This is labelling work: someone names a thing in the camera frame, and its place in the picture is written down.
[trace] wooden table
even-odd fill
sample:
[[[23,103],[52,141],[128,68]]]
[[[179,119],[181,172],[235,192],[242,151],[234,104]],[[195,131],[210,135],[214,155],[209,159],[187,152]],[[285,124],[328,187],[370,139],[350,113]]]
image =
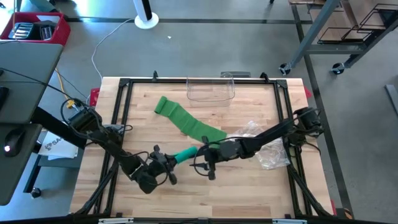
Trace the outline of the wooden table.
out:
[[[103,78],[96,106],[103,124],[110,123],[119,78]],[[287,79],[292,109],[308,106],[301,79]],[[274,89],[271,85],[235,85],[236,95],[228,107],[193,108],[187,99],[184,84],[135,83],[132,90],[127,124],[134,127],[126,133],[123,149],[131,153],[153,150],[173,154],[200,142],[182,134],[168,118],[154,113],[161,96],[180,103],[193,117],[227,133],[255,121],[264,129],[278,123]],[[119,113],[123,111],[124,96]],[[85,149],[83,161],[73,194],[71,212],[77,211],[89,199],[98,185],[104,150],[98,146]],[[332,213],[328,188],[320,155],[311,146],[304,145],[303,166],[308,188],[325,210]],[[208,218],[281,218],[293,214],[292,199],[285,167],[263,170],[259,161],[236,159],[217,164],[216,180],[198,175],[186,161],[175,168],[177,185],[167,181],[146,195],[135,182],[120,170],[113,202],[113,214],[124,217],[208,217]],[[298,189],[300,208],[304,212],[302,193]]]

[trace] desk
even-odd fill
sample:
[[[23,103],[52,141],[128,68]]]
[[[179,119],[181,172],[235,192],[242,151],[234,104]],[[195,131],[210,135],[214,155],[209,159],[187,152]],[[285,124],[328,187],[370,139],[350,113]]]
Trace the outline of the desk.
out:
[[[7,124],[0,126],[0,139],[3,140],[9,131],[19,128],[19,124]],[[17,187],[19,179],[24,171],[21,167],[25,167],[32,148],[36,144],[36,140],[42,130],[39,124],[25,124],[23,125],[25,135],[22,140],[22,150],[14,157],[5,157],[3,151],[0,153],[0,174],[2,184],[0,185],[0,205],[7,205]]]
[[[96,110],[103,123],[110,123],[113,114],[119,78],[103,79]],[[287,79],[292,109],[308,106],[301,79]],[[135,83],[129,105],[127,124],[132,131],[125,134],[123,149],[131,153],[151,151],[155,144],[167,154],[173,154],[192,145],[201,144],[183,135],[167,118],[154,113],[161,96],[179,102],[193,117],[227,133],[233,133],[250,120],[264,129],[277,124],[274,89],[262,84],[235,85],[236,95],[229,107],[192,108],[187,99],[185,84]],[[70,207],[77,211],[89,199],[98,185],[104,150],[98,146],[86,147],[75,192]],[[303,166],[307,185],[325,210],[332,213],[330,197],[322,169],[320,155],[310,146],[304,146]],[[216,180],[199,176],[184,162],[175,168],[177,185],[166,182],[151,194],[143,193],[123,172],[118,173],[112,214],[123,212],[124,217],[229,217],[276,218],[293,214],[292,199],[286,168],[263,170],[258,160],[236,159],[217,164]],[[298,199],[304,211],[299,188]]]
[[[55,66],[58,63],[62,52],[62,45],[57,44],[33,44],[24,42],[3,42],[0,44],[0,68],[4,68],[13,72],[18,72],[28,77],[34,78],[46,84],[49,83]],[[15,73],[4,71],[0,76],[0,85],[8,87],[9,94],[4,106],[0,111],[0,130],[4,136],[11,130],[10,126],[18,127],[32,122],[43,126],[47,130],[64,138],[65,140],[79,147],[84,147],[86,140],[81,139],[71,131],[67,125],[63,124],[57,118],[38,107],[40,99],[46,89],[45,85],[35,83],[34,80],[16,75]],[[0,179],[3,180],[2,194],[7,196],[8,200],[16,187],[16,177],[22,174],[25,169],[27,160],[32,152],[34,143],[37,140],[36,132],[28,132],[26,139],[34,138],[33,144],[27,144],[24,141],[24,148],[14,159],[18,162],[10,165],[9,158],[0,156],[0,164],[8,164],[9,166],[1,166]],[[0,145],[4,143],[4,136],[0,136]],[[24,192],[30,193],[33,184],[39,174],[40,156],[37,157],[29,181]]]

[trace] caster wheel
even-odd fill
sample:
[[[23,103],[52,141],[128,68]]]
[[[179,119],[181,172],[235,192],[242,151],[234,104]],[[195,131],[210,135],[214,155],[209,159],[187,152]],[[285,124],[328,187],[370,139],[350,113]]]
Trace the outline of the caster wheel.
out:
[[[31,194],[32,198],[37,198],[42,195],[42,191],[40,189],[38,189],[37,187],[34,187],[30,194]]]
[[[287,63],[283,63],[279,66],[279,71],[285,76],[290,73],[290,68],[288,68]]]
[[[342,63],[336,63],[332,66],[331,72],[333,72],[335,75],[340,75],[344,72],[344,65]]]

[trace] gray concrete floor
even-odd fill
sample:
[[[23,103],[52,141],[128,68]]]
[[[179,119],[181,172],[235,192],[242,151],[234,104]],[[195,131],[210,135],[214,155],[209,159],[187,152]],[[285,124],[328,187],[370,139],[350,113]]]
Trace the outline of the gray concrete floor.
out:
[[[265,0],[152,0],[154,12],[161,18],[184,19],[292,19],[286,0],[269,6]],[[57,7],[70,17],[135,17],[131,0],[75,0]],[[35,10],[28,2],[23,10]],[[308,19],[306,9],[299,8]],[[61,74],[85,95],[100,86],[100,78],[91,64],[95,45],[118,24],[71,23],[71,35],[58,63]],[[353,212],[357,219],[395,223],[398,220],[398,117],[384,89],[398,86],[398,30],[389,34],[353,68],[340,76],[328,73],[345,55],[312,55],[311,59],[328,115],[338,157],[343,169]],[[150,77],[157,70],[161,77],[219,76],[222,71],[247,71],[252,76],[266,72],[280,77],[277,67],[288,62],[299,46],[294,25],[271,24],[159,24],[152,30],[139,30],[126,24],[109,37],[95,57],[104,76]],[[302,60],[288,77],[303,78],[310,89],[307,69]],[[51,85],[59,86],[56,76]],[[66,91],[83,99],[71,86]],[[40,106],[60,117],[63,96],[46,90]],[[310,106],[315,106],[313,98]],[[323,138],[323,169],[331,198],[340,205],[330,158]],[[22,194],[34,156],[11,200],[0,207],[0,220],[65,215],[73,194],[77,170],[44,168],[36,186],[42,198]]]

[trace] plastic bag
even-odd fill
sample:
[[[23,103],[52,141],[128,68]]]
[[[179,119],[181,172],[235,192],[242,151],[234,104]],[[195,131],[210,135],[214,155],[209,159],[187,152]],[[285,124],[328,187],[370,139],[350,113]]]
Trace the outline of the plastic bag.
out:
[[[263,131],[261,126],[254,121],[250,121],[245,127],[237,130],[233,134],[229,134],[227,137],[254,137]],[[276,169],[290,164],[282,138],[275,139],[262,146],[260,151],[256,152],[256,157],[262,168],[266,170]]]

